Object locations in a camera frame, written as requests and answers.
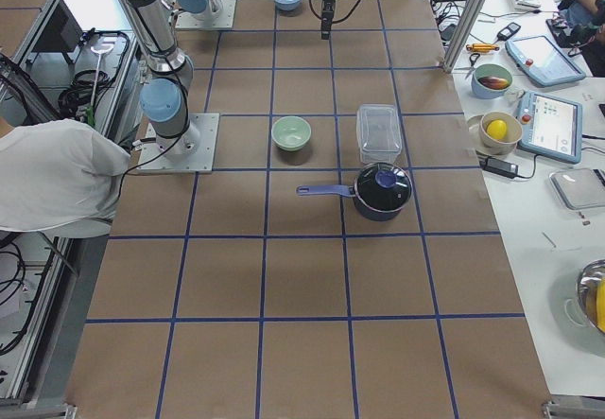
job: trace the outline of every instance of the tablet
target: tablet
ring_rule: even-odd
[[[517,118],[523,127],[518,148],[569,164],[581,160],[581,104],[527,91],[519,103]]]
[[[539,86],[579,81],[586,74],[546,36],[512,38],[505,46],[510,57]]]

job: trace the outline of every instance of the bowl handle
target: bowl handle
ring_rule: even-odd
[[[567,318],[569,319],[569,321],[573,324],[575,324],[578,327],[586,327],[586,323],[583,323],[581,321],[581,319],[578,319],[578,310],[572,306],[572,304],[574,303],[574,300],[571,298],[568,298],[565,300],[565,302],[563,303],[563,312],[565,312],[565,315],[567,315]]]
[[[354,197],[351,187],[343,184],[332,185],[299,185],[296,188],[298,195],[340,195],[341,197]]]

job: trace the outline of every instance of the yellow fruit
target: yellow fruit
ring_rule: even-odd
[[[507,136],[507,123],[501,119],[495,119],[488,127],[485,128],[485,132],[490,135],[494,140],[502,141]]]
[[[605,332],[605,281],[603,280],[596,288],[596,326]]]

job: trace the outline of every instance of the beige bowl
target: beige bowl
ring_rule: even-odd
[[[501,119],[507,123],[507,133],[503,140],[491,138],[490,135],[485,132],[489,124],[496,119]],[[522,135],[523,127],[521,126],[521,123],[508,113],[489,112],[485,113],[481,117],[481,124],[479,124],[479,138],[484,145],[490,148],[496,148],[498,154],[510,152],[512,149],[514,149],[514,147],[517,145],[517,142],[521,140]]]

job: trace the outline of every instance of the green bowl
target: green bowl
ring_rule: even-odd
[[[311,126],[298,116],[284,116],[273,123],[271,138],[285,151],[298,151],[311,138]]]

